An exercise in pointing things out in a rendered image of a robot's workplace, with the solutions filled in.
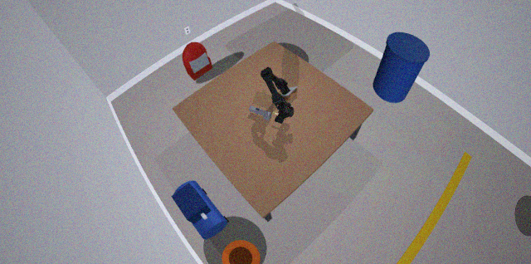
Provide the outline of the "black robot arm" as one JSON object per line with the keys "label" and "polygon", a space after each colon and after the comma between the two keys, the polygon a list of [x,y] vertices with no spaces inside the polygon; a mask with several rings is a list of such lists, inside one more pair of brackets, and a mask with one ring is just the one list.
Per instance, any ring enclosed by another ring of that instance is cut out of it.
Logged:
{"label": "black robot arm", "polygon": [[[261,76],[270,89],[270,92],[272,94],[272,100],[277,110],[280,109],[281,114],[284,118],[292,117],[294,115],[294,107],[290,107],[288,109],[284,96],[278,93],[277,89],[275,88],[276,86],[278,89],[280,89],[283,95],[286,95],[288,92],[291,91],[287,86],[287,81],[283,78],[278,78],[277,76],[275,76],[269,67],[261,71]],[[275,85],[273,81],[275,82]],[[277,107],[277,105],[279,106]]]}

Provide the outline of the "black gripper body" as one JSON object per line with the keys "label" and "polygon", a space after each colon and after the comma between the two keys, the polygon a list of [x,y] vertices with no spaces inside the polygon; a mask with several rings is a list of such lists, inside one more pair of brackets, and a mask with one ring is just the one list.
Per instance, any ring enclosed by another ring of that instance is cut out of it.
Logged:
{"label": "black gripper body", "polygon": [[[286,104],[287,104],[287,107],[289,107],[289,108],[291,107],[291,103],[286,102]],[[280,114],[279,114],[279,116],[277,115],[275,117],[275,122],[278,122],[278,123],[282,124],[283,121],[284,121],[284,117],[282,116],[280,109],[279,109],[278,113],[280,113]]]}

